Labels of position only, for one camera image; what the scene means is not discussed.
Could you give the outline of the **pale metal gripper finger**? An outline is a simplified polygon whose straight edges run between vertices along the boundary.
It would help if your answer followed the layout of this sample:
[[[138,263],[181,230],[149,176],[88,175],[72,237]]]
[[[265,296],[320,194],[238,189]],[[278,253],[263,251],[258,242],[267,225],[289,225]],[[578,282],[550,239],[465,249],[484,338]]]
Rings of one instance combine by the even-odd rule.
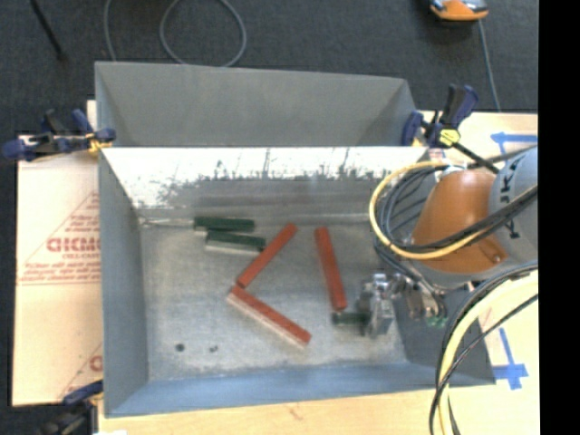
[[[392,309],[375,309],[369,312],[368,319],[362,327],[362,334],[367,337],[378,337],[387,334],[395,319]]]
[[[359,309],[373,310],[387,297],[390,281],[385,274],[373,274],[362,280],[359,293]]]

